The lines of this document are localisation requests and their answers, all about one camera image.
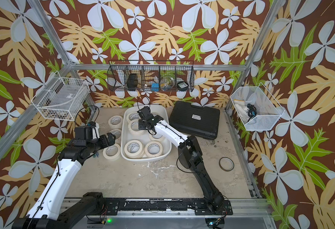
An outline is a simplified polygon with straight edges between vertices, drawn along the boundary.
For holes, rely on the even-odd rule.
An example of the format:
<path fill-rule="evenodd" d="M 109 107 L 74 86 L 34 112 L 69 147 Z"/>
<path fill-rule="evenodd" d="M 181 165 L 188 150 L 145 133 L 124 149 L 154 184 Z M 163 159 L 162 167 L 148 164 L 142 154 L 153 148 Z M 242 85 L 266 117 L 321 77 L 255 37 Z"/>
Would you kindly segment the white plastic storage box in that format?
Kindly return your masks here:
<path fill-rule="evenodd" d="M 130 159 L 130 158 L 126 157 L 126 155 L 124 153 L 124 146 L 127 142 L 129 142 L 131 140 L 139 140 L 144 145 L 144 148 L 145 148 L 146 144 L 151 142 L 151 140 L 149 139 L 149 132 L 148 131 L 143 135 L 132 135 L 128 130 L 128 124 L 129 123 L 126 120 L 126 116 L 127 116 L 128 113 L 137 112 L 138 110 L 139 110 L 138 107 L 135 106 L 135 107 L 131 107 L 131 108 L 127 109 L 124 113 L 122 134 L 121 134 L 121 144 L 120 144 L 122 157 L 124 159 L 128 160 L 128 161 L 133 161 L 133 162 L 152 162 L 152 161 L 164 159 L 165 157 L 167 157 L 169 155 L 169 153 L 171 152 L 171 149 L 172 149 L 172 143 L 169 140 L 167 140 L 166 138 L 165 138 L 164 141 L 160 142 L 163 146 L 163 153 L 162 153 L 161 156 L 148 158 L 144 153 L 143 157 L 141 159 Z"/>

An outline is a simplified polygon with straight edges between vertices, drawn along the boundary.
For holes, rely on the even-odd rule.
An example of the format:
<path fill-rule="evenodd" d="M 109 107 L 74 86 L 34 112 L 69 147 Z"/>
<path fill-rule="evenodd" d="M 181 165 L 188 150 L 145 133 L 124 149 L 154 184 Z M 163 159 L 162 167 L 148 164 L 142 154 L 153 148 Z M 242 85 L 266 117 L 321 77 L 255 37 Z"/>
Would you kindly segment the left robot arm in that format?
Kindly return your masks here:
<path fill-rule="evenodd" d="M 23 218 L 14 220 L 13 229 L 71 229 L 83 217 L 103 208 L 100 192 L 86 193 L 80 201 L 60 212 L 65 195 L 84 162 L 94 153 L 115 144 L 112 133 L 90 139 L 87 134 L 73 139 L 59 155 L 56 170 L 39 200 Z"/>

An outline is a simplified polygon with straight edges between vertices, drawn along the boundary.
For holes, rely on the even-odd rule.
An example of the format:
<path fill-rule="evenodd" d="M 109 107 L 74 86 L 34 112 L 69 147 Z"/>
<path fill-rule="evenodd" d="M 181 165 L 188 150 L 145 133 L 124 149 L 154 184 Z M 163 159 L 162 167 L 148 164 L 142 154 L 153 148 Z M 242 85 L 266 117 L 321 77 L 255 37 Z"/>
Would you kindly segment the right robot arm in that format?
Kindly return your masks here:
<path fill-rule="evenodd" d="M 138 110 L 139 130 L 152 131 L 162 135 L 178 149 L 177 161 L 193 174 L 200 185 L 207 209 L 211 214 L 218 215 L 224 203 L 224 196 L 211 180 L 202 157 L 202 150 L 197 138 L 193 135 L 185 135 L 170 124 L 161 116 L 153 115 L 150 107 L 145 106 Z"/>

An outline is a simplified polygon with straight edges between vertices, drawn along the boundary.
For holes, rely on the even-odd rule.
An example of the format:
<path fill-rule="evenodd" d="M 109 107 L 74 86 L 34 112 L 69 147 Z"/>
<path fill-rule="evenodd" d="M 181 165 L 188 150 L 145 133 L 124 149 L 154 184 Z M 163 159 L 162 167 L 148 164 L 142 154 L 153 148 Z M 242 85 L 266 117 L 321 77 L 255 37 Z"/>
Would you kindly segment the masking tape roll one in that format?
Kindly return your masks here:
<path fill-rule="evenodd" d="M 113 129 L 110 131 L 111 134 L 113 134 L 116 139 L 115 139 L 115 143 L 120 144 L 121 143 L 121 134 L 122 134 L 122 130 L 121 129 Z"/>

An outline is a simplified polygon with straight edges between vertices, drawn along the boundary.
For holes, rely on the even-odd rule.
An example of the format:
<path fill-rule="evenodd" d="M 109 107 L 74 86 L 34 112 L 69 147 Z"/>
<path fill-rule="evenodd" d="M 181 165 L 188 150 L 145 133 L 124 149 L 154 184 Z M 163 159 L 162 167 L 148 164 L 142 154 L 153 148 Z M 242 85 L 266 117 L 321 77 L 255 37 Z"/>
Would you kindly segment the masking tape roll three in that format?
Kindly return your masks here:
<path fill-rule="evenodd" d="M 103 156 L 108 161 L 116 161 L 121 157 L 121 147 L 119 144 L 114 144 L 103 149 Z"/>

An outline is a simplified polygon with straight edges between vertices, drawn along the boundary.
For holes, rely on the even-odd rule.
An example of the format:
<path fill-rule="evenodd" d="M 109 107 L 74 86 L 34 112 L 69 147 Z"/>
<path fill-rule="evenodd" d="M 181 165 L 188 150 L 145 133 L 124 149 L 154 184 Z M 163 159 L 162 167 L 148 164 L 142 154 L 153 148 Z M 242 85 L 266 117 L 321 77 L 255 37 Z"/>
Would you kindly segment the masking tape roll two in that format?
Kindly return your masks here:
<path fill-rule="evenodd" d="M 109 118 L 108 124 L 111 129 L 121 129 L 123 126 L 123 117 L 120 115 L 114 115 Z"/>

